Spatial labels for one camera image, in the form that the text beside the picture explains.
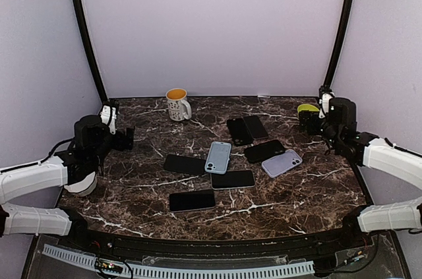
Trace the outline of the purple phone with dark screen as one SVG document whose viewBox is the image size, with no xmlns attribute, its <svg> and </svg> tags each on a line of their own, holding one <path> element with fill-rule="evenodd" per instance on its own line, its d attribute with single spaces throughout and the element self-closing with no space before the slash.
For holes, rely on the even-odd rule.
<svg viewBox="0 0 422 279">
<path fill-rule="evenodd" d="M 248 115 L 243 118 L 250 135 L 255 140 L 268 138 L 268 132 L 257 115 Z"/>
</svg>

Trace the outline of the black phone from ring case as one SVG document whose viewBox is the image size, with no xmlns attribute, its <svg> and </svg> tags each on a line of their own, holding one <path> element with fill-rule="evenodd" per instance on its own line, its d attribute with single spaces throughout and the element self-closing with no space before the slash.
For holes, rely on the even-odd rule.
<svg viewBox="0 0 422 279">
<path fill-rule="evenodd" d="M 244 150 L 247 161 L 251 164 L 263 162 L 274 156 L 283 154 L 286 148 L 279 140 L 270 140 Z"/>
</svg>

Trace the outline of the silver phone with dark screen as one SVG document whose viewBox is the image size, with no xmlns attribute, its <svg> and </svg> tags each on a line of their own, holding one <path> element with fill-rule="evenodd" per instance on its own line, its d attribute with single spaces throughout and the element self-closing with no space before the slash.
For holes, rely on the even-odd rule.
<svg viewBox="0 0 422 279">
<path fill-rule="evenodd" d="M 251 170 L 227 171 L 225 174 L 210 174 L 212 188 L 241 189 L 255 186 L 255 178 Z"/>
</svg>

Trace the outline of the pink phone with dark screen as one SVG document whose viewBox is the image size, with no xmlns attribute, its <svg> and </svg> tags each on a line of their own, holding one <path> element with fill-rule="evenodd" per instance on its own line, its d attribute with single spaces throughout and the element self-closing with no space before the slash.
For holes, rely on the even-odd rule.
<svg viewBox="0 0 422 279">
<path fill-rule="evenodd" d="M 173 193 L 169 196 L 169 210 L 187 212 L 214 208 L 216 200 L 212 189 Z"/>
</svg>

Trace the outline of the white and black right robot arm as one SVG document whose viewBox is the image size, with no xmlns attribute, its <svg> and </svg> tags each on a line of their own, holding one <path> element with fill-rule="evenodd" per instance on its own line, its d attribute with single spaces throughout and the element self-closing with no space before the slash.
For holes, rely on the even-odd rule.
<svg viewBox="0 0 422 279">
<path fill-rule="evenodd" d="M 383 171 L 416 188 L 421 188 L 421 155 L 368 132 L 359 132 L 357 108 L 347 98 L 324 94 L 318 106 L 297 108 L 300 126 L 318 135 L 329 151 L 343 156 L 350 164 Z M 336 242 L 344 249 L 357 243 L 362 233 L 380 230 L 408 230 L 421 233 L 421 198 L 354 209 L 343 219 Z"/>
</svg>

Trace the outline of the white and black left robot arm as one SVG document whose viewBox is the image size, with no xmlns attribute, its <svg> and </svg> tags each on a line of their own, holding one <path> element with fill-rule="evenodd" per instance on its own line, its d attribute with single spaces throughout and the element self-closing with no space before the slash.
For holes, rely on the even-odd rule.
<svg viewBox="0 0 422 279">
<path fill-rule="evenodd" d="M 111 150 L 132 150 L 135 130 L 118 131 L 113 120 L 87 115 L 74 125 L 67 149 L 52 148 L 42 160 L 1 170 L 1 235 L 15 233 L 67 236 L 79 250 L 93 244 L 86 220 L 70 208 L 19 206 L 11 200 L 51 187 L 63 187 L 78 196 L 89 195 L 98 182 Z"/>
</svg>

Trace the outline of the green bowl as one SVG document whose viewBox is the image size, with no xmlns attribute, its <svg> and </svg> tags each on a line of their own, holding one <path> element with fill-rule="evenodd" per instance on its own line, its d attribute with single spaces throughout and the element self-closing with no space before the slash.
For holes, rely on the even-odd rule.
<svg viewBox="0 0 422 279">
<path fill-rule="evenodd" d="M 312 104 L 301 104 L 297 107 L 298 118 L 319 116 L 320 110 Z"/>
</svg>

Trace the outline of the white fluted bowl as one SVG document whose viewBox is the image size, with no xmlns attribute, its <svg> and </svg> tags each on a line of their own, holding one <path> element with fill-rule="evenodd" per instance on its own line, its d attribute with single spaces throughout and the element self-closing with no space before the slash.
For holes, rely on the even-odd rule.
<svg viewBox="0 0 422 279">
<path fill-rule="evenodd" d="M 82 181 L 73 183 L 71 185 L 65 185 L 64 188 L 69 193 L 72 193 L 79 197 L 85 197 L 89 195 L 97 185 L 98 179 L 95 173 L 87 175 Z"/>
</svg>

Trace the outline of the white patterned mug yellow inside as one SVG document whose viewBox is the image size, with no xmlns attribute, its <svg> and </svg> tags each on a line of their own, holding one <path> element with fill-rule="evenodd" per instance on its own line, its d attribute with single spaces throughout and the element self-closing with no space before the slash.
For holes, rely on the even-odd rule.
<svg viewBox="0 0 422 279">
<path fill-rule="evenodd" d="M 190 120 L 192 109 L 187 101 L 187 91 L 182 88 L 174 88 L 166 93 L 167 110 L 169 117 L 173 121 Z"/>
</svg>

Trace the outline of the black frame post right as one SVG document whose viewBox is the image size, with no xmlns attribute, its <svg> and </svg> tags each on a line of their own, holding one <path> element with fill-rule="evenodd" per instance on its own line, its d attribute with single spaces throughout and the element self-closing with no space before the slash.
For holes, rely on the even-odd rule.
<svg viewBox="0 0 422 279">
<path fill-rule="evenodd" d="M 332 54 L 329 60 L 324 82 L 322 83 L 322 85 L 320 86 L 318 90 L 319 96 L 322 96 L 324 93 L 328 93 L 332 91 L 332 83 L 333 83 L 336 69 L 338 67 L 338 63 L 340 60 L 340 55 L 342 52 L 344 39 L 346 36 L 346 30 L 349 23 L 352 3 L 353 3 L 353 0 L 343 1 L 342 11 L 340 14 L 340 19 L 339 19 L 339 24 L 338 24 L 338 29 L 336 33 L 336 38 L 334 41 Z"/>
</svg>

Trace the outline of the black frame post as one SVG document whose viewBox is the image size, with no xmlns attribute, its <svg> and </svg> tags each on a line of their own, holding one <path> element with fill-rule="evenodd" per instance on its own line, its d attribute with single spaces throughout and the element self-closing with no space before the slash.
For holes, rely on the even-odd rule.
<svg viewBox="0 0 422 279">
<path fill-rule="evenodd" d="M 318 90 L 319 96 L 322 96 L 324 93 L 328 93 L 332 91 L 332 83 L 333 83 L 336 69 L 338 67 L 338 63 L 340 60 L 340 55 L 342 52 L 344 39 L 346 36 L 346 30 L 349 23 L 352 3 L 353 3 L 353 0 L 343 1 L 342 11 L 340 14 L 340 19 L 339 19 L 339 24 L 338 24 L 338 29 L 336 33 L 336 38 L 334 41 L 332 54 L 329 60 L 324 82 L 322 83 L 322 85 L 320 86 Z"/>
<path fill-rule="evenodd" d="M 94 48 L 92 46 L 92 41 L 90 39 L 90 34 L 88 31 L 88 25 L 87 25 L 85 14 L 84 14 L 84 7 L 82 5 L 82 0 L 72 0 L 72 2 L 73 2 L 76 22 L 78 24 L 78 29 L 79 29 L 80 37 L 82 40 L 83 48 L 85 51 L 86 59 L 88 62 L 90 73 L 92 75 L 92 79 L 94 81 L 94 85 L 96 87 L 96 92 L 99 96 L 100 101 L 105 102 L 108 100 L 108 97 L 106 94 L 106 90 L 105 90 L 102 78 L 100 76 L 100 70 L 98 68 L 96 56 L 94 54 Z"/>
</svg>

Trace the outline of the black front rail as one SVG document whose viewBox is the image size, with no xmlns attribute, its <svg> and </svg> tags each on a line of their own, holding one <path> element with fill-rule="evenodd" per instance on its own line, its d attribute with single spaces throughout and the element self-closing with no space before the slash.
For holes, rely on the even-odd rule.
<svg viewBox="0 0 422 279">
<path fill-rule="evenodd" d="M 252 258 L 286 255 L 289 258 L 326 257 L 344 249 L 368 249 L 375 241 L 368 235 L 350 238 L 342 230 L 294 235 L 274 239 L 239 241 L 182 241 L 147 239 L 127 235 L 86 230 L 82 236 L 59 237 L 58 243 L 103 257 L 141 260 L 144 257 L 192 257 L 211 259 L 219 257 Z"/>
</svg>

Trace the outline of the black frame post left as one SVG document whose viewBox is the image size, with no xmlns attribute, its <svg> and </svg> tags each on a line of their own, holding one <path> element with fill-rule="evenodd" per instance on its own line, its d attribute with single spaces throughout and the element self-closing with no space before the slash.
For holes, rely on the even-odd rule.
<svg viewBox="0 0 422 279">
<path fill-rule="evenodd" d="M 90 73 L 92 75 L 92 79 L 94 81 L 94 85 L 96 87 L 96 92 L 99 96 L 100 101 L 105 102 L 108 100 L 108 97 L 106 94 L 106 90 L 105 90 L 102 78 L 100 76 L 100 70 L 98 68 L 96 56 L 94 54 L 94 48 L 92 46 L 92 41 L 90 39 L 90 34 L 88 31 L 88 25 L 87 25 L 85 14 L 84 14 L 84 7 L 82 5 L 82 0 L 72 0 L 72 2 L 73 2 L 76 22 L 78 24 L 78 29 L 79 29 L 80 37 L 82 40 L 83 48 L 85 51 L 86 59 L 88 62 Z"/>
</svg>

